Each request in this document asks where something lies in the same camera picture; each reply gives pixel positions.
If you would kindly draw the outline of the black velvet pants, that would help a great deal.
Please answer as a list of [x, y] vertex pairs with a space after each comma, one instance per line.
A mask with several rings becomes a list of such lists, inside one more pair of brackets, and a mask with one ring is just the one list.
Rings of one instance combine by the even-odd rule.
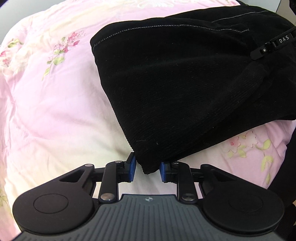
[[270, 121], [295, 120], [294, 25], [257, 6], [112, 23], [91, 41], [100, 82], [145, 174]]

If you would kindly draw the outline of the pink floral bed quilt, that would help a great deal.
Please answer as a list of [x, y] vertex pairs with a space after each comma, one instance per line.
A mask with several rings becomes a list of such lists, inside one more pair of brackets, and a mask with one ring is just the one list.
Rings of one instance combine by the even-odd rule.
[[[14, 25], [1, 44], [1, 240], [20, 230], [22, 193], [86, 163], [132, 151], [105, 95], [90, 39], [105, 25], [236, 1], [64, 1]], [[182, 159], [208, 163], [267, 188], [283, 163], [295, 120], [275, 120]]]

